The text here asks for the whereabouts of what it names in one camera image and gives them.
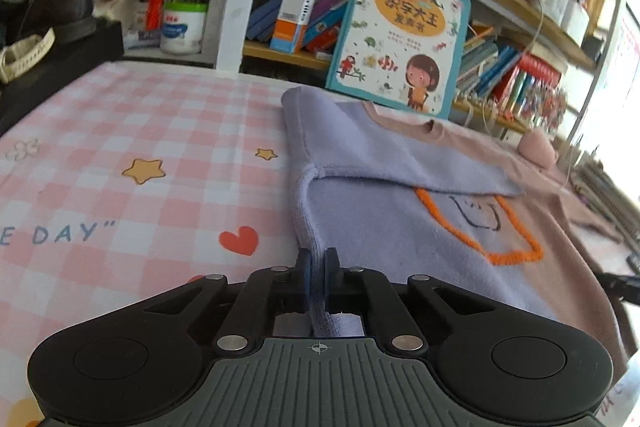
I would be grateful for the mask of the brown leather shoe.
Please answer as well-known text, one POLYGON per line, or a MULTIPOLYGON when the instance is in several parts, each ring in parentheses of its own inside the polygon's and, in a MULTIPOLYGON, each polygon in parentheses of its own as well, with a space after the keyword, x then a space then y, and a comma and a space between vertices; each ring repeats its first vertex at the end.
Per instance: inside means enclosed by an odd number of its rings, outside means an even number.
POLYGON ((93 0, 32 0, 16 24, 14 40, 43 36, 49 29, 60 46, 85 39, 99 26, 93 8, 93 0))

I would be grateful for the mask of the pink checkered tablecloth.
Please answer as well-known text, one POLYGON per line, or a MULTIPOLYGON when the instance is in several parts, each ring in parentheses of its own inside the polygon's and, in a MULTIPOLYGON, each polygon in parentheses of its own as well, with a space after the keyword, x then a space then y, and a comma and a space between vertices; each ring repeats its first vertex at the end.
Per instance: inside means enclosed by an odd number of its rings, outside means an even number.
POLYGON ((200 275, 296 256, 285 83, 107 63, 1 140, 1 421, 42 418, 26 365, 66 326, 200 275))

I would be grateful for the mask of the usmile white orange box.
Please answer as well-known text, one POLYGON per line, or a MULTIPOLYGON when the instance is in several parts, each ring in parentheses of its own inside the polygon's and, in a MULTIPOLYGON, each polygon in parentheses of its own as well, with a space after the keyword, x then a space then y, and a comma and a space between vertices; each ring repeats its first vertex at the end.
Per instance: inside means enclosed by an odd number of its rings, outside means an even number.
POLYGON ((302 47, 316 0, 282 0, 270 40, 270 49, 295 54, 302 47))

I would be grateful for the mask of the white green pen jar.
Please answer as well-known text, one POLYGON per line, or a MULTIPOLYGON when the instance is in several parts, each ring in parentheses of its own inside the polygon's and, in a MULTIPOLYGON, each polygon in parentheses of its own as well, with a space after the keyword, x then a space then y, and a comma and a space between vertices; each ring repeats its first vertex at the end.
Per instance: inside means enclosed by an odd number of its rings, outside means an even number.
POLYGON ((206 23, 208 5, 204 3, 167 2, 160 28, 160 49, 168 54, 198 54, 206 23))

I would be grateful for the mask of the children's sound book teal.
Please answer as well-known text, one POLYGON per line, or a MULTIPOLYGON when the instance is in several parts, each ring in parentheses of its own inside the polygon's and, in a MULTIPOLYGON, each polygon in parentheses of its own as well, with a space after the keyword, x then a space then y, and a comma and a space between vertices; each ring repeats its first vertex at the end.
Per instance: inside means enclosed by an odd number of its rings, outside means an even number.
POLYGON ((470 0, 349 0, 326 87, 448 117, 470 12, 470 0))

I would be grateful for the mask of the black box under shoe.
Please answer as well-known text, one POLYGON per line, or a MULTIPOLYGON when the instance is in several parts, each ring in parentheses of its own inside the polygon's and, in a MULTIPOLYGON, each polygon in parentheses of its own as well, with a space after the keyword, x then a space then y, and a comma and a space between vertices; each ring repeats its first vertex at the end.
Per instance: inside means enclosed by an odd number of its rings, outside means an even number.
POLYGON ((98 19, 93 35, 64 46, 56 44, 29 72, 1 87, 1 134, 70 83, 123 55, 122 24, 105 18, 98 19))

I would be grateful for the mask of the white wrist watch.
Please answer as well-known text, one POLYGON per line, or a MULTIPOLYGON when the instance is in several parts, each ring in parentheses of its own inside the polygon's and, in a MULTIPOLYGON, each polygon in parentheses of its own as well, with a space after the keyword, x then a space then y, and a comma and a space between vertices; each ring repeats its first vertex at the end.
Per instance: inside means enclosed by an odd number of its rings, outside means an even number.
POLYGON ((0 77, 9 84, 33 69, 45 57, 55 43, 55 33, 50 28, 43 37, 32 35, 1 51, 0 77))

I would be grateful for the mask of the stack of notebooks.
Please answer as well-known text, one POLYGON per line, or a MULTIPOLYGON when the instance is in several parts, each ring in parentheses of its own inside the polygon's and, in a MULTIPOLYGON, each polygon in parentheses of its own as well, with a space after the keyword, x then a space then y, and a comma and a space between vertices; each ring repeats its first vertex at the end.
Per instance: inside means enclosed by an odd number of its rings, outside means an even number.
POLYGON ((620 191, 600 162, 580 162, 570 174, 570 183, 575 192, 585 199, 587 206, 610 221, 626 243, 638 253, 639 206, 620 191))

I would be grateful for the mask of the purple and pink sweater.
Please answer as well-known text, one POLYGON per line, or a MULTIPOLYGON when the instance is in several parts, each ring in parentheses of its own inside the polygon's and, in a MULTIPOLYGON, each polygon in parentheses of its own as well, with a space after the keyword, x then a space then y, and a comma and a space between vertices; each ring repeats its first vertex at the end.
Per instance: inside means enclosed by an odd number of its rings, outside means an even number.
POLYGON ((366 102, 298 87, 282 108, 300 246, 394 283, 426 274, 628 351, 575 231, 615 231, 576 196, 486 135, 408 124, 366 102))

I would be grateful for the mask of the pink plush toy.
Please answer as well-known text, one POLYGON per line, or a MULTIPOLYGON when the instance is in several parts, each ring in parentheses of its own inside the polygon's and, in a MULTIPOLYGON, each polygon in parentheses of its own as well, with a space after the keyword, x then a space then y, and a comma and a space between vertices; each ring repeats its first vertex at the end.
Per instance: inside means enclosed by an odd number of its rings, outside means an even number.
POLYGON ((518 153, 542 169, 550 169, 558 161, 558 152, 553 148, 544 130, 535 128, 521 137, 516 148, 518 153))

